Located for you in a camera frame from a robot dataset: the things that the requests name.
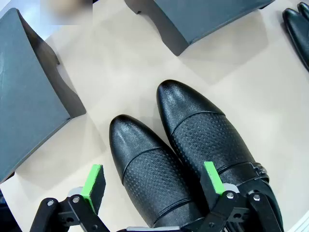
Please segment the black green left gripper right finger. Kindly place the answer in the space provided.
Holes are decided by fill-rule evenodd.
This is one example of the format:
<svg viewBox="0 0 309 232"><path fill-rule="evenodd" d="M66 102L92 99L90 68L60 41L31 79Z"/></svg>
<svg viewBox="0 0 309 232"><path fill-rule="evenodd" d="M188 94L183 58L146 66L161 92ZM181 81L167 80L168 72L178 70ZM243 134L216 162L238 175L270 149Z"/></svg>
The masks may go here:
<svg viewBox="0 0 309 232"><path fill-rule="evenodd" d="M213 162L203 163L200 185L208 214L186 225L187 232L282 232L283 222L266 169L247 162L232 167L236 184L223 183Z"/></svg>

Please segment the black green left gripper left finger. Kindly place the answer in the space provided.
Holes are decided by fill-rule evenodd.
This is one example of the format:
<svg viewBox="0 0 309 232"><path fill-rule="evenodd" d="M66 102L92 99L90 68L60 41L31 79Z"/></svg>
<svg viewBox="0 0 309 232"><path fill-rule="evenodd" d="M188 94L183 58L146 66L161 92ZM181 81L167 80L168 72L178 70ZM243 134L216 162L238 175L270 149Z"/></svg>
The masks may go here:
<svg viewBox="0 0 309 232"><path fill-rule="evenodd" d="M63 201L45 198L41 201L31 225L31 232L67 232L80 226L84 232L105 232L98 216L106 181L103 166L94 164L85 184Z"/></svg>

